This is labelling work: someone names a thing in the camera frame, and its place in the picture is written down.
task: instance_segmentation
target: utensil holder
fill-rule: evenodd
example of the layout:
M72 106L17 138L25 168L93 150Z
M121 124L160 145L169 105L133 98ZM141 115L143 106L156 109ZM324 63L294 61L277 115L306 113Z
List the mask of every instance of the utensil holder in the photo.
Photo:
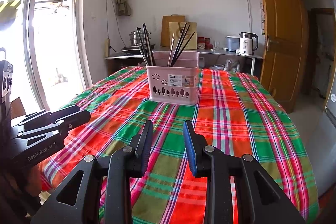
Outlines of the utensil holder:
M177 105L198 102L199 52L182 52L173 67L167 67L170 52L154 52L156 67L146 66L150 100Z

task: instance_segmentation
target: white kettle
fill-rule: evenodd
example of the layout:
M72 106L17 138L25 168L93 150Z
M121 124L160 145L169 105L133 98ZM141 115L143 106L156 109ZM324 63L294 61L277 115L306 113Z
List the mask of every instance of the white kettle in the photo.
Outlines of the white kettle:
M258 49L258 36L255 33L241 32L239 40L239 54L253 55ZM256 47L253 48L253 37L256 39Z

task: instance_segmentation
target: door handle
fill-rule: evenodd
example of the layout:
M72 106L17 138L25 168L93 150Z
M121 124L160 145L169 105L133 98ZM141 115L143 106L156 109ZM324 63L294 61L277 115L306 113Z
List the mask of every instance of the door handle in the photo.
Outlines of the door handle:
M271 39L271 36L268 34L267 35L267 47L266 47L266 50L269 52L269 45L271 44L279 44L279 41L276 41L276 40L272 40Z

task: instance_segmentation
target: wooden door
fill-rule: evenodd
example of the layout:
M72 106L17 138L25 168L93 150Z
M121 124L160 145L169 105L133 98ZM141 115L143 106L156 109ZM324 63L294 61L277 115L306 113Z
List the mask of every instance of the wooden door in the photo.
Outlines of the wooden door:
M265 51L260 82L286 110L293 112L308 46L303 0L264 0Z

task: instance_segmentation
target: door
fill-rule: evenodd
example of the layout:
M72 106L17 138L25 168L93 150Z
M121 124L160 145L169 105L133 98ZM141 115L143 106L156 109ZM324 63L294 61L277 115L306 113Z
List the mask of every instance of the door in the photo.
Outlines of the door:
M264 0L265 51L260 82L293 112L305 70L308 20L303 0Z
M316 131L310 136L306 151L313 168L319 196L336 182L336 119L326 108Z

